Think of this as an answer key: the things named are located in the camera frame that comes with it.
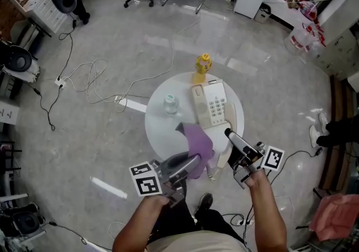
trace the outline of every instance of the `trash can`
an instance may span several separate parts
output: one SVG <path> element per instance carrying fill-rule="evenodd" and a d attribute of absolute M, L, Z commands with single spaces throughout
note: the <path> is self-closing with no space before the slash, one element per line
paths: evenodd
<path fill-rule="evenodd" d="M 268 6 L 267 4 L 265 3 L 262 3 L 260 5 L 260 8 L 259 10 L 257 11 L 254 19 L 257 21 L 257 22 L 266 22 L 266 20 L 268 19 L 268 17 L 271 15 L 270 13 L 270 6 Z"/>

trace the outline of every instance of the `person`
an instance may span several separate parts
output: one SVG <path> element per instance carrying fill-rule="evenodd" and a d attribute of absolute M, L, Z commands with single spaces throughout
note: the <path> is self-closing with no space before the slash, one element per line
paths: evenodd
<path fill-rule="evenodd" d="M 247 180 L 250 188 L 258 252 L 287 251 L 287 231 L 274 200 L 264 169 Z M 193 252 L 246 251 L 244 241 L 220 213 L 210 209 L 206 193 L 195 213 L 194 222 L 185 200 L 168 207 L 165 196 L 145 197 L 130 221 L 117 235 L 113 252 Z"/>
<path fill-rule="evenodd" d="M 359 141 L 359 115 L 328 123 L 325 115 L 319 113 L 319 122 L 324 135 L 321 135 L 314 125 L 309 128 L 309 137 L 313 148 L 318 146 L 331 147 Z"/>

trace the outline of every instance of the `plastic water bottle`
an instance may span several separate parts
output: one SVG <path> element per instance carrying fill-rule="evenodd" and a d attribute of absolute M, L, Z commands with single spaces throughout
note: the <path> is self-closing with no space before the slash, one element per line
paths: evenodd
<path fill-rule="evenodd" d="M 177 113 L 179 106 L 180 103 L 177 97 L 172 94 L 167 94 L 165 96 L 163 100 L 163 107 L 168 115 L 174 116 Z"/>

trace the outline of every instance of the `telephone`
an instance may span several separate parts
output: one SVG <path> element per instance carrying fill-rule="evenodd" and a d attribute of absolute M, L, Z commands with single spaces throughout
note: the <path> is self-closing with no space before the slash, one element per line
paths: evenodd
<path fill-rule="evenodd" d="M 221 79 L 192 86 L 192 95 L 202 129 L 225 123 L 224 105 L 227 98 Z"/>

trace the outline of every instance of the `gray floor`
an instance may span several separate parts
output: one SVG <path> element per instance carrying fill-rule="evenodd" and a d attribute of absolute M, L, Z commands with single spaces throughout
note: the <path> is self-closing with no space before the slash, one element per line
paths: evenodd
<path fill-rule="evenodd" d="M 329 78 L 319 68 L 303 64 L 283 46 L 289 30 L 269 19 L 260 24 L 227 11 L 222 0 L 206 0 L 198 16 L 195 0 L 170 0 L 164 7 L 155 0 L 136 0 L 124 9 L 125 0 L 84 0 L 91 13 L 89 24 L 80 24 L 72 33 L 73 51 L 64 76 L 84 62 L 105 58 L 109 65 L 98 80 L 102 96 L 124 93 L 130 83 L 153 76 L 171 64 L 172 36 L 200 18 L 200 23 L 175 38 L 176 55 L 171 72 L 135 84 L 134 94 L 150 97 L 167 78 L 193 71 L 198 55 L 208 52 L 214 64 L 211 74 L 222 78 L 237 93 L 245 115 L 243 137 L 249 143 L 264 143 L 282 148 L 286 155 L 297 150 L 314 154 L 309 141 L 309 126 L 317 114 L 329 112 Z M 71 20 L 63 27 L 67 31 Z M 38 57 L 41 79 L 55 78 L 70 50 L 70 39 L 46 39 Z M 88 68 L 73 76 L 75 86 L 87 83 Z M 49 107 L 57 95 L 53 81 L 34 84 Z M 97 100 L 90 89 L 90 100 Z M 132 98 L 146 104 L 147 99 Z M 144 113 L 128 108 L 116 112 L 114 103 L 89 104 L 86 93 L 73 90 L 70 83 L 61 92 L 51 112 L 56 126 L 51 131 L 47 116 L 39 107 L 39 97 L 28 87 L 20 95 L 21 114 L 13 137 L 23 149 L 18 179 L 41 207 L 48 220 L 67 226 L 85 238 L 112 246 L 107 233 L 112 221 L 126 223 L 140 199 L 128 167 L 156 157 L 146 137 Z M 305 223 L 317 203 L 312 188 L 319 183 L 324 153 L 309 158 L 298 153 L 286 164 L 273 189 L 288 228 L 288 245 L 302 239 L 305 231 L 294 228 Z M 122 199 L 90 181 L 96 177 L 128 194 Z M 203 175 L 188 184 L 187 203 L 193 211 L 202 193 L 214 195 L 213 208 L 221 213 L 239 212 L 246 216 L 251 200 L 248 190 L 234 181 L 227 167 L 219 182 Z M 115 235 L 122 227 L 114 224 Z M 242 233 L 243 227 L 236 227 Z M 249 248 L 256 251 L 254 228 L 247 233 Z M 73 234 L 47 227 L 47 235 L 36 240 L 37 251 L 82 251 L 86 249 Z"/>

